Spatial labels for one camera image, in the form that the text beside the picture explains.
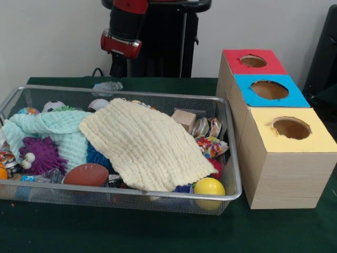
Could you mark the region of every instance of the white wall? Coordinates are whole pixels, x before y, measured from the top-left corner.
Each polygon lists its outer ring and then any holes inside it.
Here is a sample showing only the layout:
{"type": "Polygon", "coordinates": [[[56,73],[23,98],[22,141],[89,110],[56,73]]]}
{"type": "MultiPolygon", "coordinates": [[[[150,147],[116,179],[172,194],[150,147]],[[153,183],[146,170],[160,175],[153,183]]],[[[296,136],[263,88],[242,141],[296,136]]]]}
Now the white wall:
{"type": "Polygon", "coordinates": [[[0,100],[31,76],[108,73],[100,39],[109,14],[100,0],[1,1],[0,100]]]}
{"type": "Polygon", "coordinates": [[[303,87],[332,4],[336,0],[213,0],[199,15],[193,76],[217,76],[222,48],[270,48],[303,87]]]}
{"type": "MultiPolygon", "coordinates": [[[[221,49],[271,48],[302,86],[334,0],[213,0],[200,14],[193,76],[216,77],[221,49]]],[[[109,10],[100,0],[2,1],[0,100],[30,76],[85,76],[110,57],[100,48],[109,10]]]]}

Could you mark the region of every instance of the yellow box top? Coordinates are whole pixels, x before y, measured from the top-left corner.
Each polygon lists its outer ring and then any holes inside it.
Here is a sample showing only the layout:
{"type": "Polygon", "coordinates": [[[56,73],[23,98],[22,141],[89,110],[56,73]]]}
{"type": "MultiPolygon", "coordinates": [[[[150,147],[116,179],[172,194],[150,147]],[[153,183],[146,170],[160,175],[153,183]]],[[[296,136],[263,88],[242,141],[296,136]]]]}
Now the yellow box top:
{"type": "Polygon", "coordinates": [[[266,151],[331,153],[337,144],[312,108],[251,108],[266,151]]]}

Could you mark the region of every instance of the cream towel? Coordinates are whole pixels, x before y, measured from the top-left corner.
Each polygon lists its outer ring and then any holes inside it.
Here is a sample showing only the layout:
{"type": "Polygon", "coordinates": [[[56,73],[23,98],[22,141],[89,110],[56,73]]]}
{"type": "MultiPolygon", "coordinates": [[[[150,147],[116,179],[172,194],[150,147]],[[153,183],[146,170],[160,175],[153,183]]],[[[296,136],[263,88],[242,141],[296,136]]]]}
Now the cream towel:
{"type": "Polygon", "coordinates": [[[217,173],[180,124],[136,103],[114,99],[79,128],[135,189],[173,191],[217,173]]]}

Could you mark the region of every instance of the shape sorter box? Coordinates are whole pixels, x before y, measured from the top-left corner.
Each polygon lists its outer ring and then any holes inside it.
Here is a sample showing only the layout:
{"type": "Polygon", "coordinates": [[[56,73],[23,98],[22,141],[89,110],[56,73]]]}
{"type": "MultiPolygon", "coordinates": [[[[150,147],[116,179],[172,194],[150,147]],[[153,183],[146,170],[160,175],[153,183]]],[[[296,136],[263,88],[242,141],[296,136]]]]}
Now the shape sorter box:
{"type": "Polygon", "coordinates": [[[234,74],[287,75],[287,72],[272,50],[223,50],[216,96],[229,100],[234,74]]]}
{"type": "Polygon", "coordinates": [[[249,108],[238,156],[251,209],[315,208],[337,144],[311,108],[249,108]]]}
{"type": "Polygon", "coordinates": [[[249,107],[310,107],[288,75],[234,75],[234,79],[229,102],[237,147],[249,107]]]}

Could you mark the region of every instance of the blue box top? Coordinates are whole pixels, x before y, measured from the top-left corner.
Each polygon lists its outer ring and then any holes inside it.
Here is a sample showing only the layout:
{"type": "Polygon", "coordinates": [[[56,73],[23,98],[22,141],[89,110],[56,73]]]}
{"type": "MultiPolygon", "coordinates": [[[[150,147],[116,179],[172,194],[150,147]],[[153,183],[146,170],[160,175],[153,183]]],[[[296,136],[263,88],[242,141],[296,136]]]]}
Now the blue box top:
{"type": "Polygon", "coordinates": [[[310,107],[289,75],[234,75],[234,77],[249,106],[310,107]]]}

